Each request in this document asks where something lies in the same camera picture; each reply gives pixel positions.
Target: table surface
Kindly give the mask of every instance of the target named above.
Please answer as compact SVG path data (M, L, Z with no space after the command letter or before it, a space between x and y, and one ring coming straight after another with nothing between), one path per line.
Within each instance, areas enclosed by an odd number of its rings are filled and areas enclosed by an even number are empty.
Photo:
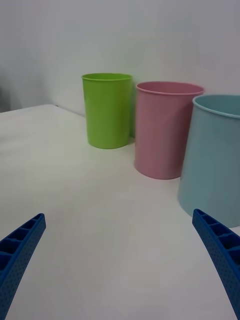
M7 320L236 319L179 179L133 162L133 143L91 147L56 106L0 114L0 239L40 212L47 225Z

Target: white wall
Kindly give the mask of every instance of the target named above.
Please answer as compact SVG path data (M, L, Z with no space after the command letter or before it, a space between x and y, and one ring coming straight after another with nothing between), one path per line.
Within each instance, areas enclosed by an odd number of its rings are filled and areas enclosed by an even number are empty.
M52 103L78 113L81 75L91 72L240 93L239 16L239 0L1 1L0 85L12 109Z

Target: cup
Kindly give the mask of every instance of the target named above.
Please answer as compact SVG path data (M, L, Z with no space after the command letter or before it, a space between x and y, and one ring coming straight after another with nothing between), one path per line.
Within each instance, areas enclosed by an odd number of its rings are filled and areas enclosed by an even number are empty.
M122 73L91 73L82 76L90 145L114 149L128 144L132 78Z
M136 86L135 168L155 179L181 175L193 98L201 86L181 82L143 82Z

